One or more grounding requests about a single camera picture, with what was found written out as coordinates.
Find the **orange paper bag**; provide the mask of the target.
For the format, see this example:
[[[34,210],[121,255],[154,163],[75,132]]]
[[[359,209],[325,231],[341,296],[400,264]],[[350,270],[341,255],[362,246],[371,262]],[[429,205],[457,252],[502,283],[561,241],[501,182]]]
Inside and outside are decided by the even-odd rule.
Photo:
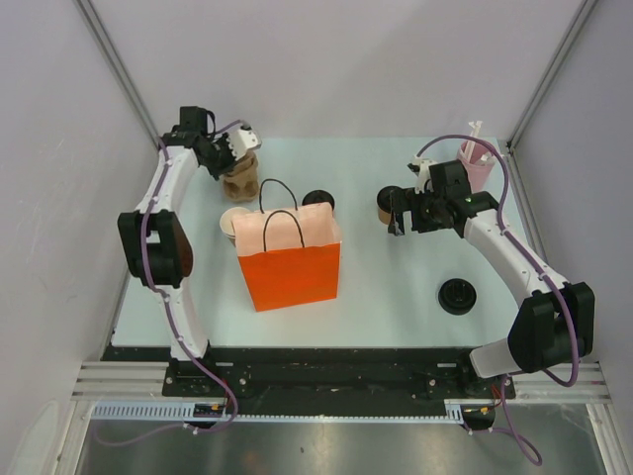
[[[257,312],[337,297],[342,231],[334,209],[302,201],[266,210],[259,198],[257,210],[232,219],[238,263]]]

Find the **black cup lid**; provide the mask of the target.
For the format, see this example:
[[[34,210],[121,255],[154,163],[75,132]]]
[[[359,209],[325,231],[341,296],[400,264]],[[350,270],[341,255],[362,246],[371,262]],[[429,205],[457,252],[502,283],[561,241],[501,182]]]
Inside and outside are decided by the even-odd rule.
[[[401,191],[402,188],[395,185],[382,188],[377,195],[378,208],[385,213],[390,213],[392,211],[392,194],[398,194]]]
[[[325,191],[325,190],[313,190],[305,195],[302,201],[303,206],[319,204],[319,203],[328,203],[331,209],[335,208],[335,200],[333,196]]]

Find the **brown pulp cup carrier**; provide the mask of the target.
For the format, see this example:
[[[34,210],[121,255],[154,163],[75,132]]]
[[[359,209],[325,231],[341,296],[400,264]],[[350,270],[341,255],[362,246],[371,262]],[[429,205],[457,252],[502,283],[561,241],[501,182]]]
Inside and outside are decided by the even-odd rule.
[[[234,169],[223,176],[225,196],[234,203],[251,202],[259,195],[258,160],[249,151],[238,160]]]

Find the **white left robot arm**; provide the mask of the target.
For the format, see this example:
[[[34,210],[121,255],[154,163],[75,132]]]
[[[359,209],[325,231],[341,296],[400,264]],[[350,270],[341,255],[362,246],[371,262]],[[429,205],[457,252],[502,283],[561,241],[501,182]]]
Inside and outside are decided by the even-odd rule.
[[[176,360],[199,359],[209,347],[188,288],[194,251],[178,218],[184,195],[199,169],[218,181],[260,145],[246,121],[219,129],[212,111],[183,106],[179,122],[156,139],[157,166],[143,198],[118,216],[129,272],[164,309]]]

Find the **stack of brown paper cups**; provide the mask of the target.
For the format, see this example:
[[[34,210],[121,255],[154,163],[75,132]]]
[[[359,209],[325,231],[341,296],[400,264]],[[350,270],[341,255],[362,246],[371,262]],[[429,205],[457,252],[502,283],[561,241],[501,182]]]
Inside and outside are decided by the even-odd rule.
[[[232,207],[226,210],[220,218],[220,228],[225,237],[232,245],[235,245],[235,230],[232,219],[249,214],[250,211],[244,207]]]

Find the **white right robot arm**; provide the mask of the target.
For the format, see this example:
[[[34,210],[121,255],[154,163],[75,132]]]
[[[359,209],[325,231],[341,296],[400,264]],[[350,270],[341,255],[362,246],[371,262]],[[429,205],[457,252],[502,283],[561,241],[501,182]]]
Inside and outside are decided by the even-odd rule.
[[[461,161],[417,158],[408,167],[417,175],[415,186],[387,186],[377,195],[389,234],[404,234],[405,213],[417,233],[455,231],[487,260],[518,306],[507,337],[469,353],[456,372],[458,389],[479,397],[493,377],[579,365],[591,354],[595,296],[587,283],[571,283],[519,239],[503,220],[502,204],[472,190]]]

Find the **stack of black lids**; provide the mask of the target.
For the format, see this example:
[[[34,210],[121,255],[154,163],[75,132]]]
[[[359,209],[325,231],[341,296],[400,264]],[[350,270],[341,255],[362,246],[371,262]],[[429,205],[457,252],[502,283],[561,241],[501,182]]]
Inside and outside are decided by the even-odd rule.
[[[437,294],[440,307],[455,316],[468,314],[477,302],[477,291],[467,280],[452,278],[445,281]]]

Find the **brown paper cup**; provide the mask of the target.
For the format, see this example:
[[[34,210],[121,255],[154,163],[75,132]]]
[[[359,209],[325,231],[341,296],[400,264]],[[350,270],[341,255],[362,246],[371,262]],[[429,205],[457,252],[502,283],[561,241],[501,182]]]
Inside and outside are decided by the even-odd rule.
[[[378,218],[379,221],[388,226],[391,222],[391,218],[392,218],[392,213],[390,211],[385,211],[381,208],[378,209]]]

